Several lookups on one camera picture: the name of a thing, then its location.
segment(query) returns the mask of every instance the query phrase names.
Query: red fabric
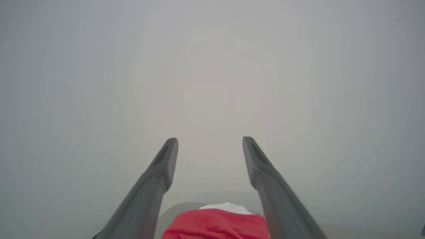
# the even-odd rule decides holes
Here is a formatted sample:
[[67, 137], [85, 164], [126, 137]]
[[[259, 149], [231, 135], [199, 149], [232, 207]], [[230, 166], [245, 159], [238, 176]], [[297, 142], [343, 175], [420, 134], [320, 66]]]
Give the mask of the red fabric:
[[178, 215], [161, 239], [269, 239], [269, 231], [258, 214], [202, 209]]

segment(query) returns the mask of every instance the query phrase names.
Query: black object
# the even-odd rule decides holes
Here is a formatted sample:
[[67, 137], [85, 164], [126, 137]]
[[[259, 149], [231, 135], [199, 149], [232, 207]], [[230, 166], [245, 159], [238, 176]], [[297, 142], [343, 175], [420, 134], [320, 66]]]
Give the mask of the black object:
[[[255, 140], [243, 138], [251, 185], [258, 191], [271, 239], [326, 239]], [[170, 188], [178, 142], [166, 141], [96, 239], [152, 239], [162, 195]]]

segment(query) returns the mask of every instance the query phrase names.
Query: gray wall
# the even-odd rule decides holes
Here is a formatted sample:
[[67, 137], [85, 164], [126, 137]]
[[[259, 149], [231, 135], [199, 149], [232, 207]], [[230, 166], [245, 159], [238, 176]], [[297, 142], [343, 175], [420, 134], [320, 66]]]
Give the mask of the gray wall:
[[425, 2], [2, 0], [0, 237], [90, 238], [164, 141], [161, 211], [260, 210], [256, 139], [321, 224], [425, 223]]

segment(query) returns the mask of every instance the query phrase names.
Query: white fabric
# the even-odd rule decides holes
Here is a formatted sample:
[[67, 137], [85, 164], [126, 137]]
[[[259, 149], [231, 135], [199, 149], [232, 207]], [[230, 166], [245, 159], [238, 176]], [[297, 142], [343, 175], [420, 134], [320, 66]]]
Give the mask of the white fabric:
[[237, 214], [244, 214], [244, 215], [250, 215], [250, 213], [244, 206], [239, 206], [230, 202], [222, 203], [222, 204], [210, 204], [203, 207], [200, 207], [199, 209], [220, 209], [224, 211], [228, 211], [231, 213], [237, 213]]

